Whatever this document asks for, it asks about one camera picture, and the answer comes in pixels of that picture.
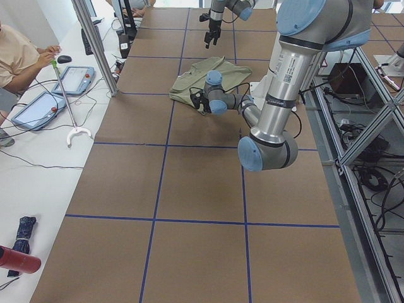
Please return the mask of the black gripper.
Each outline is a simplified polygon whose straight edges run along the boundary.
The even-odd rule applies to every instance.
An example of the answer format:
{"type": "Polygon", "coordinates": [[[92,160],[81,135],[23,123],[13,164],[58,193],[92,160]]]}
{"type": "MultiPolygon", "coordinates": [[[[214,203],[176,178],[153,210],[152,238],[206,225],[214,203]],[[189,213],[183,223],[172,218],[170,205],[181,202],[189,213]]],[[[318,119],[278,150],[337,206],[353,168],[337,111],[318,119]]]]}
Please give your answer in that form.
{"type": "Polygon", "coordinates": [[[197,89],[195,92],[193,92],[192,88],[190,88],[189,96],[190,96],[190,99],[192,101],[194,108],[200,114],[210,114],[211,113],[209,100],[206,98],[203,89],[197,89]]]}
{"type": "Polygon", "coordinates": [[[210,45],[217,44],[217,40],[220,38],[221,34],[222,19],[223,13],[218,12],[203,13],[199,16],[200,22],[209,21],[209,30],[205,33],[204,37],[206,49],[209,49],[210,45]]]}

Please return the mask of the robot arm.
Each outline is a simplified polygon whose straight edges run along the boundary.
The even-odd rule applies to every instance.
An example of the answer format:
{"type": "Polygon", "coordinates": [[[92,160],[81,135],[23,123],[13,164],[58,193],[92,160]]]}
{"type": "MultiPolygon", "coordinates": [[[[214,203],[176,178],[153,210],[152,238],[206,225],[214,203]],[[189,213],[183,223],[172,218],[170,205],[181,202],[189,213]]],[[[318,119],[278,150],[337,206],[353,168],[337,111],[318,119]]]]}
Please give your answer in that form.
{"type": "Polygon", "coordinates": [[[373,1],[284,1],[276,16],[280,54],[261,109],[249,95],[226,93],[222,74],[215,70],[208,72],[201,90],[190,94],[196,109],[242,114],[251,128],[237,147],[245,169],[259,172],[293,164],[298,147],[285,126],[313,57],[364,45],[373,7],[373,1]]]}
{"type": "Polygon", "coordinates": [[[225,8],[229,9],[234,15],[236,15],[236,18],[246,21],[252,15],[255,5],[256,1],[254,0],[212,1],[208,12],[199,16],[200,22],[209,21],[208,31],[205,33],[204,37],[205,48],[209,49],[211,42],[213,42],[213,45],[217,44],[217,41],[221,36],[221,26],[225,8]]]}

